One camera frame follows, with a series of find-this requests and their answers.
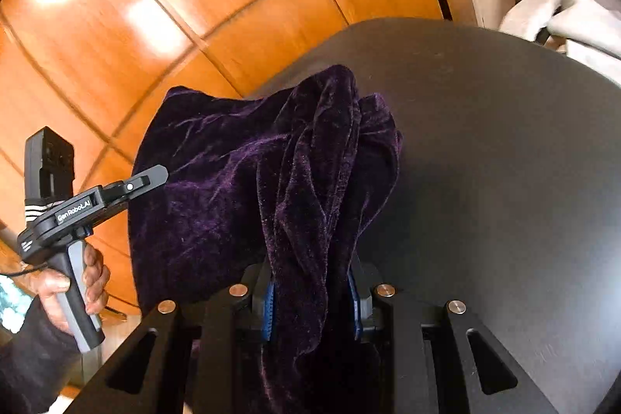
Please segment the person's left dark-sleeved forearm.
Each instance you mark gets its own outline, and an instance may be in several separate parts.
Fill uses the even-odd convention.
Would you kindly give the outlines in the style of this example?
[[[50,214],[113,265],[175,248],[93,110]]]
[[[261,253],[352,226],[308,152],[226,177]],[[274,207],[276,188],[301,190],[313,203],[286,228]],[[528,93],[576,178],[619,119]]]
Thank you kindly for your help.
[[[20,331],[1,347],[1,411],[44,413],[56,401],[80,351],[75,337],[55,326],[44,303],[68,289],[66,276],[46,271]]]

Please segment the person's left hand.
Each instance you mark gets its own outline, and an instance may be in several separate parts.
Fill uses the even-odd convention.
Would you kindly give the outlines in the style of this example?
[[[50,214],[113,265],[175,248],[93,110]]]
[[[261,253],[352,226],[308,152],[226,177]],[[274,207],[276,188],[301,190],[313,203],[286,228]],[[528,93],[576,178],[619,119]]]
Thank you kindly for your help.
[[[82,281],[86,288],[85,312],[99,314],[108,304],[106,285],[111,278],[108,266],[104,265],[102,253],[87,244],[83,250],[84,269]],[[49,321],[66,334],[73,334],[59,303],[58,295],[69,288],[69,279],[52,268],[46,268],[25,275],[28,290],[40,298]]]

